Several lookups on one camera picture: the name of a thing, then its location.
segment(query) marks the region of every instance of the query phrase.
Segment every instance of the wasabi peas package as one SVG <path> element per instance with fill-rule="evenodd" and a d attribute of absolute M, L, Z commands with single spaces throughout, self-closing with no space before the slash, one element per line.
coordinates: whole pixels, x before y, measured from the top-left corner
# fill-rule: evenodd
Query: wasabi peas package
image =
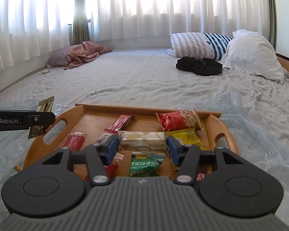
<path fill-rule="evenodd" d="M 131 166 L 129 169 L 130 177 L 151 177 L 159 176 L 157 169 L 165 158 L 163 153 L 133 152 Z"/>

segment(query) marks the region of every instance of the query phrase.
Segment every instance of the pink blanket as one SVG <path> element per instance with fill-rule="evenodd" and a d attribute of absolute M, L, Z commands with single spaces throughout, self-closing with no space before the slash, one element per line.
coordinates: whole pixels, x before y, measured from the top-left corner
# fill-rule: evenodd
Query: pink blanket
<path fill-rule="evenodd" d="M 100 54 L 110 51 L 112 50 L 107 46 L 103 46 L 95 42 L 84 41 L 82 44 L 67 52 L 66 57 L 69 64 L 65 69 L 77 68 L 83 63 L 94 61 Z"/>

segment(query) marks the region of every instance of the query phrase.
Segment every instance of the beige wrapped snack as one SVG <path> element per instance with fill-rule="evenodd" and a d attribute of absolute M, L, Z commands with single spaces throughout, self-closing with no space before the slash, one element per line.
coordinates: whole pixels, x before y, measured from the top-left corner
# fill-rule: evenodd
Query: beige wrapped snack
<path fill-rule="evenodd" d="M 166 150 L 166 132 L 118 131 L 119 150 L 162 151 Z"/>

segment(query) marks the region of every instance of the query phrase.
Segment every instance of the white pillow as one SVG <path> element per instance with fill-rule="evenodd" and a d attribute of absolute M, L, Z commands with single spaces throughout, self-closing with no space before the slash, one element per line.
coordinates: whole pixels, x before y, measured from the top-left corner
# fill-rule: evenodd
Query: white pillow
<path fill-rule="evenodd" d="M 284 83 L 284 70 L 274 48 L 263 35 L 240 29 L 233 32 L 233 36 L 220 61 L 223 67 Z"/>

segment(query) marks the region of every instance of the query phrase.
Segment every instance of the green drape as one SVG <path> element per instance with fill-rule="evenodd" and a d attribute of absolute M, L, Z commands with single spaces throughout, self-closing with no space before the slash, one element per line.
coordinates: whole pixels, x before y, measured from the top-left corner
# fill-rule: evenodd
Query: green drape
<path fill-rule="evenodd" d="M 72 25 L 72 44 L 90 41 L 85 0 L 75 0 L 74 20 Z"/>

